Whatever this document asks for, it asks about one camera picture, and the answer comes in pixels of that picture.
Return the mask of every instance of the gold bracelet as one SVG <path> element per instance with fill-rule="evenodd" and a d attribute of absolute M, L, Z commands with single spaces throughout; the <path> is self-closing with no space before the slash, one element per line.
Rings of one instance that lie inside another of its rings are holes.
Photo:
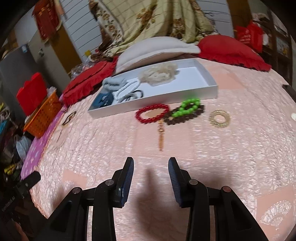
<path fill-rule="evenodd" d="M 216 121 L 215 120 L 216 115 L 223 116 L 225 118 L 225 121 L 224 122 Z M 228 127 L 229 123 L 230 123 L 230 115 L 224 110 L 214 110 L 210 114 L 209 121 L 213 126 L 218 127 L 218 128 Z"/>

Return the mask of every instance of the red bag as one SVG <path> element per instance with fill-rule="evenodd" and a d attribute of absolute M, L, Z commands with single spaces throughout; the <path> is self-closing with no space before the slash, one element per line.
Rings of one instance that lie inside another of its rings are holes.
<path fill-rule="evenodd" d="M 251 47 L 258 53 L 262 53 L 263 30 L 252 21 L 245 28 L 236 26 L 237 40 Z"/>

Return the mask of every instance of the beige floral blanket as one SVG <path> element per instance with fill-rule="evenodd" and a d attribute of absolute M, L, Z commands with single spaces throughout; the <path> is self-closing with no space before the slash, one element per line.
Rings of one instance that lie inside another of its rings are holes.
<path fill-rule="evenodd" d="M 192 43 L 214 33 L 195 0 L 89 0 L 89 6 L 111 38 L 107 57 L 147 38 L 171 36 Z"/>

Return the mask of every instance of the red ruffled pillow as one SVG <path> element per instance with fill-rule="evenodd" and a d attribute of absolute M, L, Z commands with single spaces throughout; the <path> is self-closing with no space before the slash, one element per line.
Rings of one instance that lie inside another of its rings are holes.
<path fill-rule="evenodd" d="M 206 36 L 199 42 L 198 47 L 201 50 L 197 55 L 199 58 L 260 71 L 271 69 L 271 65 L 265 63 L 253 49 L 229 36 Z"/>
<path fill-rule="evenodd" d="M 100 61 L 72 80 L 63 92 L 64 104 L 69 106 L 88 96 L 97 84 L 113 74 L 117 59 L 114 57 L 112 62 Z"/>

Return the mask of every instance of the brown beaded bracelet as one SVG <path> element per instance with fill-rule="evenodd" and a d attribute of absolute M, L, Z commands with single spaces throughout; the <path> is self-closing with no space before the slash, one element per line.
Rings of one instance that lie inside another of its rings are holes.
<path fill-rule="evenodd" d="M 179 107 L 168 111 L 167 113 L 165 113 L 165 115 L 163 116 L 163 120 L 165 123 L 167 123 L 167 125 L 175 125 L 181 122 L 185 122 L 187 120 L 191 120 L 195 117 L 198 117 L 201 113 L 204 112 L 204 105 L 200 105 L 193 113 L 188 114 L 188 115 L 184 115 L 184 116 L 179 116 L 179 117 L 174 117 L 170 120 L 170 117 L 172 116 L 172 114 L 176 111 L 178 111 Z"/>

